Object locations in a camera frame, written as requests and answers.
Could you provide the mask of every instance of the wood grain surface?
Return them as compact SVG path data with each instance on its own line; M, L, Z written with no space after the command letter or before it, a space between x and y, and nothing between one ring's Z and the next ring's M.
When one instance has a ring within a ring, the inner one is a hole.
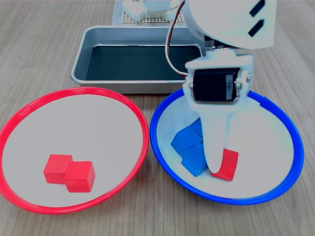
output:
M0 126L48 93L76 87L70 71L83 31L110 25L113 1L0 1ZM1 236L314 236L315 1L279 1L275 46L255 55L253 90L295 122L305 165L284 195L255 206L227 206L175 182L151 147L138 175L91 209L41 215L0 196ZM165 96L129 96L150 122Z

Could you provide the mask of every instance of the red cube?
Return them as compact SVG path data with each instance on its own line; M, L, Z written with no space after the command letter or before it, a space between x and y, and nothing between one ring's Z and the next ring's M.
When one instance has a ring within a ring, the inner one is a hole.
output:
M232 181L234 179L234 174L238 163L238 156L238 152L224 149L221 168L219 172L211 173L211 175L226 181Z
M71 155L50 155L44 170L47 183L64 184L64 176L71 161Z
M91 192L95 171L91 161L71 161L64 176L69 192Z

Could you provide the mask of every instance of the black stripe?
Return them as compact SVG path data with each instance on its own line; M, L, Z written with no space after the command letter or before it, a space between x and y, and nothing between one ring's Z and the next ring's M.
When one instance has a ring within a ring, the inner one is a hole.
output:
M264 25L264 20L258 21L258 23L248 32L248 34L253 37Z
M250 14L254 17L265 6L265 0L260 0L256 6L250 11Z

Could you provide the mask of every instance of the blue bowl rim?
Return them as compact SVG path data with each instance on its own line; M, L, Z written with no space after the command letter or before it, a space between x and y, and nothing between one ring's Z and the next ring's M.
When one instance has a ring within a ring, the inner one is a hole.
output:
M245 199L231 199L231 198L223 198L218 197L215 195L208 194L206 192L203 192L196 187L188 184L186 181L181 179L166 163L164 160L162 153L158 146L158 138L157 138L157 127L158 122L165 111L165 109L175 100L178 98L184 96L183 90L179 90L177 92L174 92L170 96L168 96L156 109L152 121L151 121L151 127L150 127L150 138L151 138L151 145L153 148L153 151L159 161L159 163L162 165L164 170L168 172L168 174L176 180L180 185L188 189L189 191L206 198L208 200L212 200L215 202L223 203L223 204L230 204L230 205L253 205L253 204L260 204L264 202L268 202L272 199L277 198L278 196L282 195L286 191L288 191L298 180L302 169L304 165L304 147L302 138L295 127L292 120L289 118L289 116L281 110L276 104L274 104L272 101L270 101L267 97L264 97L258 93L255 93L253 91L250 91L248 94L248 97L256 100L260 103L261 107L265 108L266 110L273 113L278 119L280 119L283 124L287 127L292 141L293 141L293 148L294 148L294 158L293 158L293 164L292 167L287 175L287 177L273 190L264 193L262 195L259 195L257 197L252 198L245 198Z

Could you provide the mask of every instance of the blue cube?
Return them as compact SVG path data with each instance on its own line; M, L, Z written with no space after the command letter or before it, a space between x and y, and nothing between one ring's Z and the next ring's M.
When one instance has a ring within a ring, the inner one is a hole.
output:
M172 147L183 157L184 153L192 146L201 143L202 137L190 126L179 131L173 139Z
M194 129L201 137L202 137L202 125L201 125L201 119L197 119L194 123L192 123L191 128Z
M208 169L204 148L201 143L194 145L184 153L182 165L195 177Z

